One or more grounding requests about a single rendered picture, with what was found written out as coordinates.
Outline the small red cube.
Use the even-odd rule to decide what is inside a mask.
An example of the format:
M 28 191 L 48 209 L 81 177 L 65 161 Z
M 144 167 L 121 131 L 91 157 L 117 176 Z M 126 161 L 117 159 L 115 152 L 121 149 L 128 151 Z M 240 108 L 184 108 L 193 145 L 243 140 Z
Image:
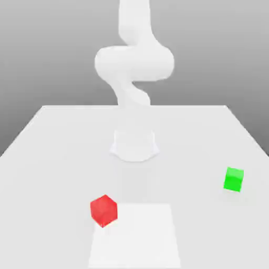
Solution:
M 105 194 L 91 201 L 90 213 L 100 227 L 105 227 L 118 218 L 117 203 Z

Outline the small green cube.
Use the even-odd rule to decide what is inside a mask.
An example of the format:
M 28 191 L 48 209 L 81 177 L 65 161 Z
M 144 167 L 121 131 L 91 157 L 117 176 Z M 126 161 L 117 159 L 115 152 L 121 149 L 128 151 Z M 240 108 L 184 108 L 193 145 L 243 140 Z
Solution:
M 243 178 L 244 170 L 228 167 L 223 188 L 235 192 L 240 192 Z

